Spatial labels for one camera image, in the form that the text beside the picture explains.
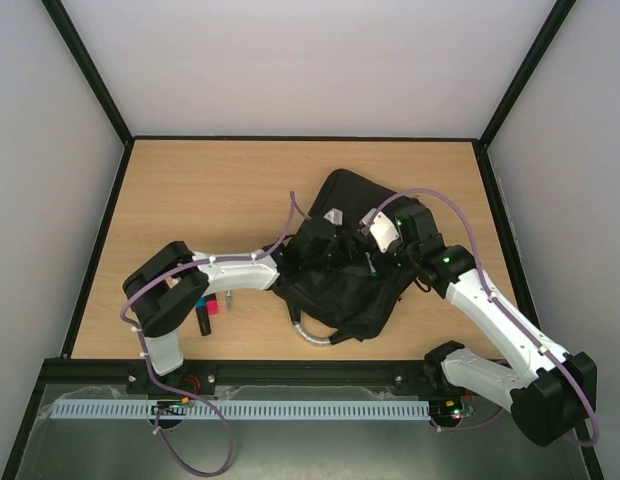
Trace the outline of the black student backpack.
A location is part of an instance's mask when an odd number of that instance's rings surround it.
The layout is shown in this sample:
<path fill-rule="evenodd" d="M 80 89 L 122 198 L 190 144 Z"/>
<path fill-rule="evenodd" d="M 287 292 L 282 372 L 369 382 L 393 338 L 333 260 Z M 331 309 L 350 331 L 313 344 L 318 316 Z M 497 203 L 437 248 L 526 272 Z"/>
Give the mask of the black student backpack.
<path fill-rule="evenodd" d="M 291 323 L 301 326 L 304 315 L 332 328 L 330 345 L 377 337 L 403 292 L 417 277 L 409 273 L 372 276 L 365 252 L 376 246 L 359 234 L 360 220 L 394 192 L 350 170 L 337 169 L 324 181 L 308 215 L 323 217 L 332 208 L 343 212 L 343 226 L 354 229 L 363 243 L 363 266 L 332 273 L 311 272 L 271 291 L 283 299 Z"/>

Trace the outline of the blue cap white marker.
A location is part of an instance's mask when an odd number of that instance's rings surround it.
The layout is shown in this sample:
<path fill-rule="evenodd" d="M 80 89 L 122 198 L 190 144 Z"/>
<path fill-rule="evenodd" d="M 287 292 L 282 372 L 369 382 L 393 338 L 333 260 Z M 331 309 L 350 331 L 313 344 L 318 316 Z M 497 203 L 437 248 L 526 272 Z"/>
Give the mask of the blue cap white marker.
<path fill-rule="evenodd" d="M 366 256 L 366 259 L 367 259 L 367 262 L 370 268 L 371 275 L 376 277 L 378 275 L 378 272 L 373 264 L 371 254 L 369 252 L 365 252 L 365 256 Z"/>

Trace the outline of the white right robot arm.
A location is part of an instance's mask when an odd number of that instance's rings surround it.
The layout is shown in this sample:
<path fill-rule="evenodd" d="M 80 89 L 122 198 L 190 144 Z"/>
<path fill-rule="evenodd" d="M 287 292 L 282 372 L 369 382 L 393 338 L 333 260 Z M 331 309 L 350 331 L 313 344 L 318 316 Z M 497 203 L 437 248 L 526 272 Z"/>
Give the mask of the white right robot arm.
<path fill-rule="evenodd" d="M 398 254 L 400 265 L 413 266 L 419 280 L 478 326 L 505 361 L 498 364 L 449 342 L 426 367 L 428 384 L 440 392 L 458 386 L 480 394 L 507 411 L 539 446 L 583 421 L 593 426 L 586 445 L 595 444 L 600 428 L 594 361 L 583 352 L 570 354 L 506 298 L 484 270 L 472 232 L 469 247 L 448 245 L 423 204 L 408 200 L 390 212 L 397 199 L 390 197 L 363 217 L 363 234 L 380 253 Z"/>

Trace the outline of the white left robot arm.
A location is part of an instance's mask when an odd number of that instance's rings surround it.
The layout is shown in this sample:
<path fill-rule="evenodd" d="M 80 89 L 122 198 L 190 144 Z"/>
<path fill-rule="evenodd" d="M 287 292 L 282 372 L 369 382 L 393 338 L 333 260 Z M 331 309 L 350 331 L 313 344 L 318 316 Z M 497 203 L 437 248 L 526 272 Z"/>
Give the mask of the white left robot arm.
<path fill-rule="evenodd" d="M 183 366 L 177 330 L 202 298 L 222 291 L 265 291 L 303 274 L 333 271 L 322 256 L 304 263 L 286 235 L 261 249 L 223 255 L 192 251 L 175 241 L 123 282 L 126 303 L 120 316 L 137 333 L 151 373 L 163 377 Z"/>

